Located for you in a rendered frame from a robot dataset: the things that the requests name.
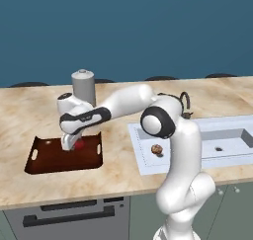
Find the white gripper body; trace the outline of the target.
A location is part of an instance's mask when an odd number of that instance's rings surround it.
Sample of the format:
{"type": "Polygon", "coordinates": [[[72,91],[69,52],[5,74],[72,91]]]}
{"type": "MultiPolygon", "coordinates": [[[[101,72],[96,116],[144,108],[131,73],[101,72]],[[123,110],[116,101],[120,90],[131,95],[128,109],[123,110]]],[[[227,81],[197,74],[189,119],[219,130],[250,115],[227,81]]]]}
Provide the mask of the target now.
{"type": "Polygon", "coordinates": [[[74,148],[75,142],[81,137],[80,134],[67,134],[64,133],[61,137],[61,148],[64,151],[70,151],[74,148]]]}

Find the dark brown tray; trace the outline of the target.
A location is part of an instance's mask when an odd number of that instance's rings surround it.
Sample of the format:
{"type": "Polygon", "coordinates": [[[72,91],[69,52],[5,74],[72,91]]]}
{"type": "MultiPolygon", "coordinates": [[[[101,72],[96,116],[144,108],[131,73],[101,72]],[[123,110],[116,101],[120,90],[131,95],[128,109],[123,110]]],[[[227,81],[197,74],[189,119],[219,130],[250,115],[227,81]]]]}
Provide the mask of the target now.
{"type": "Polygon", "coordinates": [[[34,139],[25,172],[31,175],[97,169],[103,165],[101,133],[83,136],[81,150],[64,151],[59,138],[34,139]]]}

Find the brown round produce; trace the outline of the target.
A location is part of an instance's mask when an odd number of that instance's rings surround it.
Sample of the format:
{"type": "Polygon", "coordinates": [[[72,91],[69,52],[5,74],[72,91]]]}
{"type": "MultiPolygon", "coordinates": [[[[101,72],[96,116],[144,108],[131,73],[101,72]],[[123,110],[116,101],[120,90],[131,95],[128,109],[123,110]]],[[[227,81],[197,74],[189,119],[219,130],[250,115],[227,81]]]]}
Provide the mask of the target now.
{"type": "Polygon", "coordinates": [[[163,148],[159,144],[153,144],[151,146],[151,152],[156,155],[157,157],[162,157],[163,156],[163,148]]]}

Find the black sink faucet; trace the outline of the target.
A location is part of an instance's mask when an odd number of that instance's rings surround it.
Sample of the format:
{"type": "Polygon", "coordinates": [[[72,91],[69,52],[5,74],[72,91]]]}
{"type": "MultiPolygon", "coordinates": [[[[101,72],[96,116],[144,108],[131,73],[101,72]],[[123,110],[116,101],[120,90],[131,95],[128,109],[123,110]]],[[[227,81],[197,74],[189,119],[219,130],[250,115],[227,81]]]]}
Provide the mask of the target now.
{"type": "Polygon", "coordinates": [[[182,106],[182,113],[181,117],[185,120],[189,120],[192,117],[193,112],[191,112],[191,100],[190,96],[187,92],[182,92],[180,96],[173,96],[175,99],[177,99],[181,106],[182,106]]]}

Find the pale grey sink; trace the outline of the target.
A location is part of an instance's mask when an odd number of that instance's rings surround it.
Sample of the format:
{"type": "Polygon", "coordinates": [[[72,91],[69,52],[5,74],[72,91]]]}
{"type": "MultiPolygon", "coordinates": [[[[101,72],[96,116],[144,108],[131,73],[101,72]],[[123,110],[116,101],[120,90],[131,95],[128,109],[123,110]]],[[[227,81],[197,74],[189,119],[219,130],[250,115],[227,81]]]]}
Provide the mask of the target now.
{"type": "MultiPolygon", "coordinates": [[[[202,168],[220,168],[253,164],[253,115],[195,119],[202,136],[202,168]]],[[[146,134],[139,123],[130,123],[128,131],[141,175],[167,173],[170,143],[146,134]],[[151,152],[159,144],[163,156],[151,152]]]]}

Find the grey cylindrical canister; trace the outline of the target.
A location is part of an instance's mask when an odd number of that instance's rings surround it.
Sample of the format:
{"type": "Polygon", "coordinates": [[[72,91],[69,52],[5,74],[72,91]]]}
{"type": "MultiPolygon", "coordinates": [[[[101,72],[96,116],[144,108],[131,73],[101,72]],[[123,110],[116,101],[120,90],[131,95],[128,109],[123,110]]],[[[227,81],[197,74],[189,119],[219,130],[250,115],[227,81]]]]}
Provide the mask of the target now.
{"type": "Polygon", "coordinates": [[[94,73],[86,69],[79,69],[71,74],[73,94],[82,101],[96,106],[94,73]]]}

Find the grey dishwasher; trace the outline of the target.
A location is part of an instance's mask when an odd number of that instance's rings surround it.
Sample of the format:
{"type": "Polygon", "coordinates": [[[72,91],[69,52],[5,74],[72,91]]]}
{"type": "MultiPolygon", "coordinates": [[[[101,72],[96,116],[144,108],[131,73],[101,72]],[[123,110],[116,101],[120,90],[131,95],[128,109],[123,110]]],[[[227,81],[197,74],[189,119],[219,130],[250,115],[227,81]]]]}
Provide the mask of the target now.
{"type": "Polygon", "coordinates": [[[8,209],[4,214],[17,240],[128,240],[129,239],[129,198],[118,197],[101,200],[41,205],[8,209]],[[113,205],[112,217],[65,222],[51,225],[24,227],[26,215],[49,218],[79,213],[102,211],[113,205]]]}

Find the grey-green cupboard door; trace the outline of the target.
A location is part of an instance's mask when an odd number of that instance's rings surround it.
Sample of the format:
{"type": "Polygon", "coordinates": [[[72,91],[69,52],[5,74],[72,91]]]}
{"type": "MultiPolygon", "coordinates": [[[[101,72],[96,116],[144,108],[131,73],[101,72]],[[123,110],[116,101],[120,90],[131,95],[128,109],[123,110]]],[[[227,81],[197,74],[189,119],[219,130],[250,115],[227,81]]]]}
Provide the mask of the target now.
{"type": "Polygon", "coordinates": [[[3,211],[0,210],[0,240],[17,240],[3,211]]]}
{"type": "Polygon", "coordinates": [[[208,240],[253,240],[253,182],[226,188],[208,240]]]}
{"type": "MultiPolygon", "coordinates": [[[[215,193],[195,216],[193,229],[202,240],[208,240],[226,188],[227,186],[218,186],[215,193]],[[222,196],[217,193],[218,189],[223,190],[222,196]]],[[[152,240],[165,218],[166,216],[156,205],[155,194],[132,196],[130,198],[129,240],[152,240]]]]}

